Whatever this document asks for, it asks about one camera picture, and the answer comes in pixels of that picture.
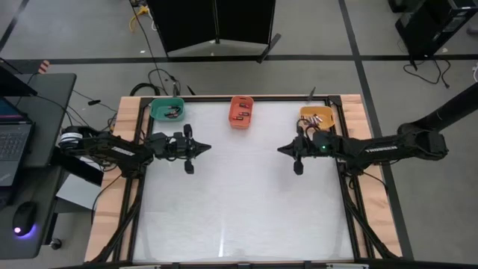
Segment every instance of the gray floor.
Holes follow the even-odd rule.
[[[20,0],[0,4],[0,34],[4,32]],[[362,55],[404,55],[403,44],[386,0],[345,0],[359,51]],[[147,58],[149,53],[140,29],[130,33],[132,16],[126,0],[30,0],[21,13],[0,57],[7,59]],[[150,18],[141,22],[154,55],[165,56]],[[478,25],[475,16],[471,23]],[[447,54],[478,54],[478,37],[469,37],[465,26],[444,48]],[[274,32],[282,39],[273,55],[351,55],[349,40],[337,0],[278,0]],[[172,55],[257,55],[260,46],[224,43],[202,44]],[[400,61],[364,62],[379,124],[384,135],[393,134],[400,123],[422,117],[473,83],[471,67],[476,61],[452,61],[446,75],[452,86],[431,85],[405,74]],[[75,89],[101,99],[112,108],[136,84],[147,81],[153,64],[54,65],[49,72],[74,72]],[[356,65],[352,61],[265,61],[161,64],[181,80],[183,91],[191,86],[198,94],[307,94],[361,93]],[[419,73],[434,79],[432,63]],[[156,76],[153,81],[158,84]],[[151,94],[147,89],[140,92]],[[74,95],[71,106],[96,128],[106,126],[111,113]],[[403,160],[392,167],[412,249],[417,260],[478,263],[478,215],[475,193],[478,168],[474,156],[478,140],[473,114],[444,130],[450,154],[442,161]],[[89,214],[60,217],[55,236],[65,240],[57,252],[44,247],[36,259],[0,261],[0,268],[51,268],[77,265],[84,257],[89,235]]]

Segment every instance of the black partition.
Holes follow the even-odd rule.
[[[166,55],[207,41],[267,44],[262,62],[279,40],[272,39],[276,0],[147,0]]]

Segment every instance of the white table surface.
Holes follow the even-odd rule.
[[[332,158],[294,160],[277,152],[296,136],[304,105],[256,102],[247,130],[229,125],[228,102],[191,102],[172,135],[190,123],[212,149],[193,160],[155,160],[147,170],[134,262],[285,262],[353,259]]]

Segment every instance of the laptop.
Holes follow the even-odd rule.
[[[13,185],[33,130],[34,123],[0,97],[0,188]]]

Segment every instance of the laptop screen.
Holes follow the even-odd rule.
[[[9,101],[0,97],[0,123],[22,121],[24,117]]]

